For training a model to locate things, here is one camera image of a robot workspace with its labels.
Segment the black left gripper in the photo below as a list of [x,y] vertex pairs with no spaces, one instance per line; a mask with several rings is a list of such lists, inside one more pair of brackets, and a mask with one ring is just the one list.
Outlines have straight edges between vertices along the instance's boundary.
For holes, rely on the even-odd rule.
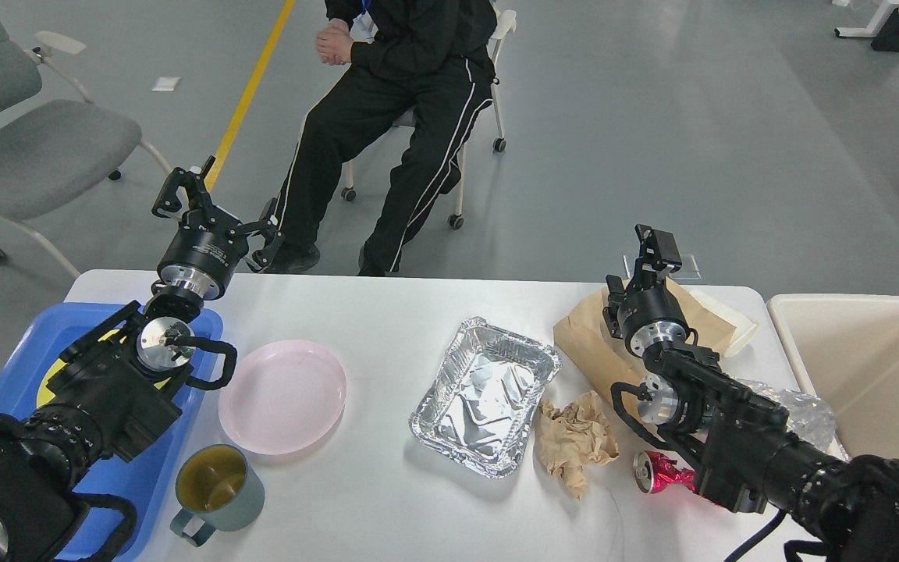
[[[210,155],[203,167],[175,167],[152,206],[154,217],[175,219],[179,227],[157,267],[159,284],[188,290],[204,301],[224,296],[240,260],[252,272],[267,270],[284,242],[278,197],[268,200],[253,222],[217,224],[215,206],[204,185],[214,164],[215,156]],[[263,247],[249,252],[250,237],[263,238]]]

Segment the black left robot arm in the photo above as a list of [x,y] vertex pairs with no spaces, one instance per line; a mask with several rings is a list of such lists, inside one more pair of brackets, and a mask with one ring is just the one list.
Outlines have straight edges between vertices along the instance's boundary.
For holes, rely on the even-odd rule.
[[278,200],[242,222],[215,205],[199,171],[173,169],[154,202],[160,218],[179,214],[152,298],[131,301],[72,342],[48,379],[52,398],[23,420],[0,414],[0,561],[56,561],[94,508],[120,522],[91,561],[114,560],[138,513],[119,496],[78,493],[93,463],[131,462],[157,442],[182,411],[184,386],[212,391],[229,384],[238,352],[193,334],[204,303],[225,294],[236,267],[260,272],[282,246]]

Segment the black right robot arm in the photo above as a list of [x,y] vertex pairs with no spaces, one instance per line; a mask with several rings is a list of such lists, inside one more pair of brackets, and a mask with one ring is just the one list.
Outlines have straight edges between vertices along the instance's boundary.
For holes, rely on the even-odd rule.
[[695,493],[734,513],[777,508],[729,555],[737,561],[786,517],[811,540],[784,544],[788,561],[899,561],[899,460],[842,461],[788,430],[788,411],[732,379],[698,342],[667,278],[682,261],[674,235],[638,224],[634,274],[606,278],[602,317],[647,371],[610,387],[615,413],[646,443],[695,470]]

